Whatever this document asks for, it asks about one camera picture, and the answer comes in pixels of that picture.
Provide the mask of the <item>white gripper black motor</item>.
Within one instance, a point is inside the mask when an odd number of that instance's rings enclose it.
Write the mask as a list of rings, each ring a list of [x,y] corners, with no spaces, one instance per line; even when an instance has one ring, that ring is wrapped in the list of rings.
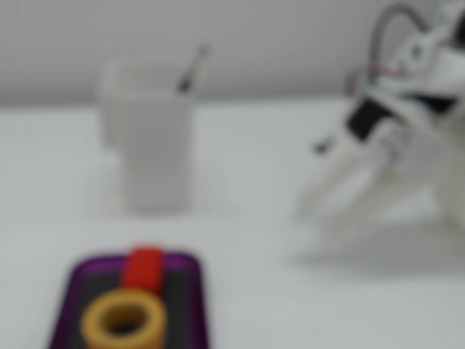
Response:
[[[436,226],[438,209],[425,209],[414,199],[430,193],[432,181],[422,171],[454,152],[444,130],[452,112],[451,94],[380,88],[365,93],[343,118],[339,140],[314,146],[324,163],[297,196],[296,223],[310,234],[296,239],[293,259],[335,260],[382,233],[393,242]],[[357,195],[336,211],[323,210],[334,190],[361,167],[373,176]]]

